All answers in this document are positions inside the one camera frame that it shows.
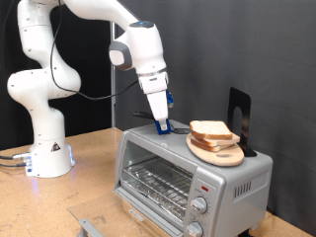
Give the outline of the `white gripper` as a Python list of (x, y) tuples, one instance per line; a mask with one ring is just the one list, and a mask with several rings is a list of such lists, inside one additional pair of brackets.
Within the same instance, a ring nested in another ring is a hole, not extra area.
[(165, 91), (151, 93), (147, 95), (151, 112), (156, 120), (159, 120), (159, 127), (161, 130), (167, 130), (168, 124), (166, 118), (168, 117), (168, 105)]

